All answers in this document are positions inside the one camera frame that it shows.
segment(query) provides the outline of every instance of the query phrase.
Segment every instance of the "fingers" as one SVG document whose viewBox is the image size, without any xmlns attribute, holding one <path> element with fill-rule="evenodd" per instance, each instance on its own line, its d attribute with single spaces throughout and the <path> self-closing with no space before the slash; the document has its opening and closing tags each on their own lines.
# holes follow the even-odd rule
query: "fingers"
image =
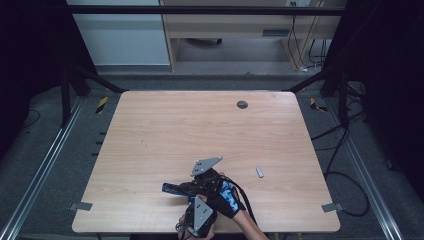
<svg viewBox="0 0 424 240">
<path fill-rule="evenodd" d="M 180 217 L 180 219 L 178 219 L 178 221 L 179 221 L 179 222 L 184 222 L 184 220 L 185 220 L 185 214 L 183 214 L 183 215 Z"/>
<path fill-rule="evenodd" d="M 210 240 L 215 236 L 214 228 L 215 228 L 215 224 L 212 224 L 211 229 L 208 232 L 208 236 L 206 236 L 205 238 L 206 240 Z"/>
</svg>

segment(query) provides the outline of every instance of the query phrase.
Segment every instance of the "wooden table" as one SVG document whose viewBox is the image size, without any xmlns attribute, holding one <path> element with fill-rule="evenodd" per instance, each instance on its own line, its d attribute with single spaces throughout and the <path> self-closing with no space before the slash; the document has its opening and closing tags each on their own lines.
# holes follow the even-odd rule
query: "wooden table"
<svg viewBox="0 0 424 240">
<path fill-rule="evenodd" d="M 237 102 L 246 101 L 240 109 Z M 129 91 L 122 94 L 82 202 L 76 232 L 172 233 L 187 198 L 161 191 L 192 180 L 199 159 L 246 192 L 264 232 L 333 232 L 340 223 L 290 92 Z M 264 173 L 259 178 L 256 167 Z M 218 216 L 216 232 L 239 232 Z"/>
</svg>

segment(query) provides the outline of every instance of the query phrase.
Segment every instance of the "table hole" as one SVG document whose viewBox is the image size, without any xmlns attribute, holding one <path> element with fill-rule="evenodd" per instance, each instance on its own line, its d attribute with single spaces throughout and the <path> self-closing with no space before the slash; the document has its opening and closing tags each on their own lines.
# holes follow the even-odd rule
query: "table hole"
<svg viewBox="0 0 424 240">
<path fill-rule="evenodd" d="M 240 109 L 245 109 L 249 106 L 249 104 L 247 104 L 246 101 L 238 101 L 237 102 L 237 107 Z"/>
</svg>

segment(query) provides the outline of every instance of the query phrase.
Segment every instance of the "gray object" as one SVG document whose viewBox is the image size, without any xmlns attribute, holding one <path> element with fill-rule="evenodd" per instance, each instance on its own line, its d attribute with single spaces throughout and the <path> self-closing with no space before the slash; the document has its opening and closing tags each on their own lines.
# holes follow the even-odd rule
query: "gray object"
<svg viewBox="0 0 424 240">
<path fill-rule="evenodd" d="M 324 212 L 341 211 L 344 210 L 344 207 L 340 203 L 329 203 L 322 205 L 322 210 L 324 210 Z"/>
<path fill-rule="evenodd" d="M 77 211 L 77 210 L 90 211 L 92 206 L 93 206 L 92 203 L 85 203 L 85 202 L 71 203 L 71 205 L 69 205 L 68 210 L 71 210 L 71 211 Z"/>
<path fill-rule="evenodd" d="M 191 176 L 197 176 L 199 174 L 202 174 L 212 168 L 215 164 L 220 162 L 222 160 L 222 157 L 214 157 L 209 159 L 203 159 L 203 160 L 197 160 L 196 164 L 194 165 L 193 171 L 191 171 Z"/>
<path fill-rule="evenodd" d="M 261 167 L 256 167 L 256 172 L 258 172 L 258 175 L 259 175 L 260 178 L 264 177 L 264 173 L 262 172 Z"/>
<path fill-rule="evenodd" d="M 194 229 L 189 227 L 188 231 L 198 237 L 197 231 L 203 226 L 206 220 L 212 215 L 213 210 L 199 197 L 194 199 Z"/>
</svg>

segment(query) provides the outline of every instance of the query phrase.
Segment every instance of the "metal clamp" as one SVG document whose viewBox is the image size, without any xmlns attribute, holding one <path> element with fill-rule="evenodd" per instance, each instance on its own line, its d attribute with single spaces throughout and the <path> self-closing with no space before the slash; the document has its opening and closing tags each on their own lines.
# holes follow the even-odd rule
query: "metal clamp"
<svg viewBox="0 0 424 240">
<path fill-rule="evenodd" d="M 329 203 L 322 205 L 322 210 L 324 212 L 341 211 L 344 210 L 344 207 L 341 203 Z"/>
<path fill-rule="evenodd" d="M 77 211 L 77 210 L 90 211 L 92 206 L 93 206 L 92 203 L 85 203 L 85 202 L 71 203 L 71 205 L 69 205 L 69 207 L 68 207 L 68 210 L 71 210 L 71 211 Z"/>
</svg>

